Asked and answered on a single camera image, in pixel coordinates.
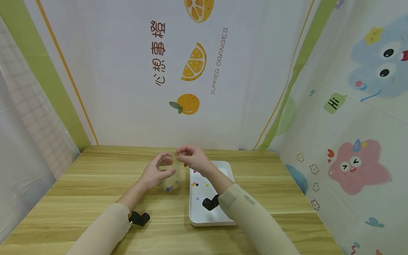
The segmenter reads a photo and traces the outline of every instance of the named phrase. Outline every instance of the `left hand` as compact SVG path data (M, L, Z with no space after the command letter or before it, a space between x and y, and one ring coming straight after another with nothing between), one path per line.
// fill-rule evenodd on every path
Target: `left hand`
M163 171L160 170L158 166L159 161L163 157L170 155L170 152L162 152L157 154L157 156L146 166L138 182L143 183L143 185L147 189L151 189L156 187L162 180L172 176L176 172L175 169L168 169Z

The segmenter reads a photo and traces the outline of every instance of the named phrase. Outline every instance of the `white tray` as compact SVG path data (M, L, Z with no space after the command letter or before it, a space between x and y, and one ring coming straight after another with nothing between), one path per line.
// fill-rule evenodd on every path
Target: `white tray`
M211 161L223 174L231 181L234 181L231 165L227 161ZM190 209L189 216L191 224L198 226L234 226L236 223L217 206L211 211L202 205L205 198L210 200L216 195L216 191L211 183L198 172L190 169Z

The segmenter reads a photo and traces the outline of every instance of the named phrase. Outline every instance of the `beige sleeve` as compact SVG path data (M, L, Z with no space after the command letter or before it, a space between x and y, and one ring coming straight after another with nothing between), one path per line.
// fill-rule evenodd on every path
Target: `beige sleeve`
M243 228L260 254L299 255L270 213L238 184L218 197L221 209Z
M68 255L109 255L129 231L129 208L111 204L80 236Z

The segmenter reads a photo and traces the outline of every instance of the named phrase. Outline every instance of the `orange stripe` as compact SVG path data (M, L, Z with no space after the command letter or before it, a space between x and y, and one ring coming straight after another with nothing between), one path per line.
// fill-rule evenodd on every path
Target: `orange stripe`
M300 31L300 36L299 36L299 39L297 40L295 52L293 53L292 62L290 63L290 69L289 69L289 74L288 74L288 80L286 81L285 87L284 87L284 89L283 89L283 91L282 91L282 94L281 94L281 96L280 96L280 98L279 98L278 104L276 104L275 109L273 110L271 117L269 118L269 120L268 120L268 122L267 122L265 128L263 129L261 135L259 136L258 141L256 142L256 144L255 144L255 146L254 146L254 148L253 148L252 150L255 150L256 146L258 146L258 143L260 142L260 140L261 140L261 138L262 138L262 135L264 134L266 128L268 127L269 122L272 120L272 117L273 117L273 115L275 114L276 109L278 108L278 106L279 106L279 104L280 104L280 101L282 100L282 97L283 97L283 94L284 94L284 92L285 92L285 90L286 90L286 87L288 86L289 77L290 77L290 71L292 70L292 65L293 65L293 61L294 61L294 59L295 59L297 47L299 46L300 38L302 37L303 30L305 29L307 20L309 19L309 15L310 15L310 12L312 11L313 4L314 4L314 3L315 3L315 0L312 1L312 4L311 4L310 7L309 7L309 11L307 12L307 16L306 16L305 22L303 23L302 30Z
M42 4L41 4L40 0L35 0L35 1L37 2L37 5L38 5L38 8L40 9L42 18L44 19L44 22L47 25L47 28L48 28L48 31L49 31L51 37L52 37L52 40L54 41L55 47L57 48L58 54L60 55L61 61L62 61L63 65L64 65L64 67L65 67L65 71L67 71L68 77L71 80L72 87L74 88L75 94L77 95L79 103L81 104L82 110L84 111L85 118L86 118L86 121L88 122L89 128L91 129L93 138L95 139L96 144L99 145L98 144L98 139L96 138L96 134L95 134L95 131L93 130L91 121L89 120L88 114L86 113L84 103L82 102L81 96L79 95L79 92L78 92L78 89L77 89L77 87L75 85L74 79L72 78L71 72L70 72L70 70L68 68L68 64L65 61L64 55L62 54L61 48L60 48L60 46L58 44L58 41L57 41L57 38L55 37L55 34L54 34L54 32L53 32L53 30L51 28L50 22L48 21L47 15L45 14L44 8L42 7Z

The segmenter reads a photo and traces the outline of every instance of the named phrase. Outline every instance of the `orange fruit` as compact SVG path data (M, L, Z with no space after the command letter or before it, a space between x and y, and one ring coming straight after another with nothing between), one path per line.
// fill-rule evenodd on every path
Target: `orange fruit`
M183 94L177 99L176 102L169 102L170 106L178 110L178 113L191 115L195 114L200 107L200 101L198 97L193 94Z
M214 0L184 0L187 13L197 23L204 22L210 17L214 8Z
M201 44L197 42L197 47L194 48L187 65L184 67L181 79L188 82L197 79L204 72L206 63L207 54Z

